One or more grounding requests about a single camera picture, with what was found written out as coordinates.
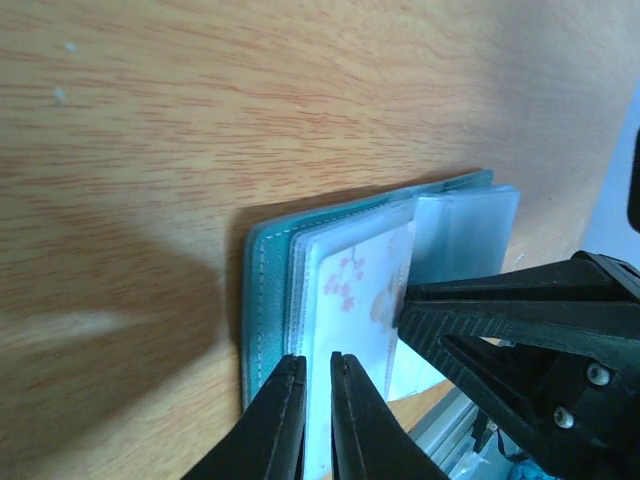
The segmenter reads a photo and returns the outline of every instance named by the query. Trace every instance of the wood grain surface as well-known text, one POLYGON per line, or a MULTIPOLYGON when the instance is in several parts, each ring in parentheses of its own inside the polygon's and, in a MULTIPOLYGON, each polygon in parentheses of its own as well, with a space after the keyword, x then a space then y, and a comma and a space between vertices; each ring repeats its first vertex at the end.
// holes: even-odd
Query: wood grain surface
POLYGON ((570 255, 634 3, 2 2, 0 477, 179 478, 220 440, 259 220, 490 167, 506 269, 570 255))

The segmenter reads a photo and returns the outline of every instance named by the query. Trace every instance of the white speck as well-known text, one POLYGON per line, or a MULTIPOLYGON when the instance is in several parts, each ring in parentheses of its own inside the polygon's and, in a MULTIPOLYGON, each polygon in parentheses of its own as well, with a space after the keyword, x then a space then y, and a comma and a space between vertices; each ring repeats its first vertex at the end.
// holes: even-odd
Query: white speck
POLYGON ((56 102, 58 102, 58 104, 64 103, 64 101, 67 99, 67 96, 65 95, 64 90, 62 90, 60 87, 56 88, 54 95, 56 97, 56 102))

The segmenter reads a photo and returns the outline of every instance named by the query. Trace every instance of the metal bolt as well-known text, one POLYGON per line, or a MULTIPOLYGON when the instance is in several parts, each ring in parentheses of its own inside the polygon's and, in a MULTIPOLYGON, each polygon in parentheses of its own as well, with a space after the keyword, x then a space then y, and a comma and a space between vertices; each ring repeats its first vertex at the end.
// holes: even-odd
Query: metal bolt
POLYGON ((575 418, 566 409, 557 407, 553 412, 553 421, 556 422, 560 428, 569 429, 573 427, 575 418))
POLYGON ((611 373, 599 363, 592 363, 587 368, 587 378, 591 383, 604 386, 611 381, 611 373))

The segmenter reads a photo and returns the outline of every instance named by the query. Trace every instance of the silver screw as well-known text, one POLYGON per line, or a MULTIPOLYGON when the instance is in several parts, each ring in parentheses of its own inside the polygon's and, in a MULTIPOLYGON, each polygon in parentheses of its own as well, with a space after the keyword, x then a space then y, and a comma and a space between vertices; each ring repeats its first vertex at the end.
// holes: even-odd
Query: silver screw
POLYGON ((575 418, 566 409, 557 407, 553 412, 553 421, 556 422, 560 428, 569 429, 573 427, 575 418))
POLYGON ((587 378, 594 385, 604 386, 611 381, 611 373, 599 363, 592 363, 587 368, 587 378))

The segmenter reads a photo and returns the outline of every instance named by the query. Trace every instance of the teal leather cover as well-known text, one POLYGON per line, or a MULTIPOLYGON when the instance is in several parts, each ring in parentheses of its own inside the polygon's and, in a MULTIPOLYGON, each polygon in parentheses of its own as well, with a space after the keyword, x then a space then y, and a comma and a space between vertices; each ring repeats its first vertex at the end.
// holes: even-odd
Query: teal leather cover
POLYGON ((391 200, 424 193, 444 193, 491 185, 493 171, 405 187, 372 197, 275 218, 255 225, 244 250, 242 285, 242 398, 246 408, 280 358, 285 355, 285 319, 289 249, 295 234, 384 205, 391 200))

